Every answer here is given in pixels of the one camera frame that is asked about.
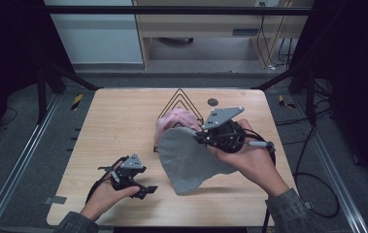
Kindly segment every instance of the wooden tabletop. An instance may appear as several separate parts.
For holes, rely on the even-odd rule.
[[[102,177],[101,166],[136,152],[147,167],[135,181],[157,185],[144,200],[126,198],[97,221],[116,226],[260,226],[266,193],[239,172],[216,175],[186,196],[178,196],[153,152],[155,123],[176,89],[100,89],[95,93],[56,196],[65,204],[52,204],[48,224],[57,225],[68,212],[79,212],[91,186]],[[265,94],[249,89],[184,89],[206,120],[212,108],[245,107],[233,119],[246,118],[253,130],[275,144],[277,168],[286,183],[294,182]],[[210,98],[218,100],[211,107]]]

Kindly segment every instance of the fabric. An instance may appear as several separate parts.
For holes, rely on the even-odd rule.
[[[324,232],[293,188],[265,202],[277,232]]]
[[[86,218],[75,212],[70,212],[66,217],[59,223],[53,233],[92,233],[99,232],[99,225],[94,221]]]
[[[159,118],[156,121],[156,131],[154,135],[154,145],[157,147],[159,139],[162,137],[163,133],[169,129],[179,127],[187,127],[195,130],[196,132],[201,132],[202,129],[196,120],[195,114],[189,112],[186,109],[173,109],[171,112],[166,114],[164,117]]]
[[[237,171],[235,167],[219,161],[193,136],[195,131],[190,128],[170,128],[158,144],[160,162],[178,195],[189,193],[216,174]]]

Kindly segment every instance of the gray floor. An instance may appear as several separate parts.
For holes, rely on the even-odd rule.
[[[151,62],[147,70],[121,70],[117,73],[80,74],[86,80],[105,87],[230,87],[250,88],[264,83],[284,70],[262,70],[248,39],[197,39],[192,44],[170,39],[155,40]],[[52,227],[46,223],[50,206],[44,204],[47,196],[53,196],[60,178],[76,144],[73,138],[79,135],[93,92],[66,80],[67,90],[59,95],[56,110],[51,117],[38,147],[28,161],[14,194],[0,217],[0,232],[48,232]],[[289,80],[276,84],[265,91],[274,120],[302,118],[299,108],[280,106],[281,94],[286,103],[298,107],[305,100],[303,95],[289,95]],[[70,108],[75,96],[84,95],[81,105],[74,112]],[[21,152],[36,127],[36,86],[20,90],[9,98],[9,110],[0,126],[0,191],[13,171]],[[329,108],[321,101],[318,110]],[[308,172],[330,183],[320,162],[316,136],[321,139],[327,153],[339,171],[349,195],[353,199],[368,228],[368,168],[352,162],[351,149],[331,113],[318,116],[317,135],[307,146],[300,172]],[[288,162],[294,172],[303,143],[309,133],[306,121],[279,125],[278,131],[284,144]],[[315,210],[329,215],[336,202],[331,192],[322,184],[308,177],[298,178],[298,187],[303,198],[311,201]],[[316,216],[328,232],[352,232],[348,213],[343,210],[333,218]]]

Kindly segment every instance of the person's right hand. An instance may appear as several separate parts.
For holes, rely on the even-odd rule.
[[[237,122],[242,128],[252,130],[246,119]],[[236,167],[247,179],[258,184],[270,197],[279,196],[289,190],[266,148],[243,145],[236,153],[226,153],[210,146],[208,149],[219,160]]]

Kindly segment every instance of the black curtain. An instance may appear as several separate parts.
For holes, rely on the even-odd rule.
[[[325,9],[338,3],[345,6],[338,17],[309,17],[291,67],[305,57],[327,28],[321,46],[311,57],[312,69],[316,78],[332,83],[331,104],[351,145],[354,162],[368,166],[368,1],[319,0],[316,7]]]
[[[53,62],[74,73],[50,15],[21,8],[29,4],[45,6],[43,0],[0,0],[0,118],[11,93],[37,82],[41,65]]]

